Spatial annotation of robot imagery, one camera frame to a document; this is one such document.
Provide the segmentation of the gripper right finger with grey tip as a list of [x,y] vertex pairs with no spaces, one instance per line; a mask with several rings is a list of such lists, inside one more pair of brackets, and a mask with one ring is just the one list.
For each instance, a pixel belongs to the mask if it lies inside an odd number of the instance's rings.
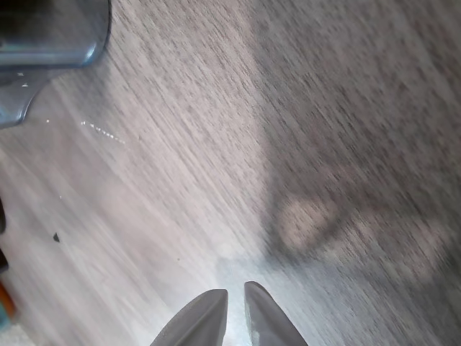
[[286,313],[258,282],[244,284],[244,301],[252,345],[308,345]]

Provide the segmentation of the gripper left finger with grey tip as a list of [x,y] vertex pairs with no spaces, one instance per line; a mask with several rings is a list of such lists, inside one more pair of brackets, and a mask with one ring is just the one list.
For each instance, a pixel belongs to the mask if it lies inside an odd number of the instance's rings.
[[228,291],[212,289],[184,306],[160,331],[151,346],[221,346],[228,315]]

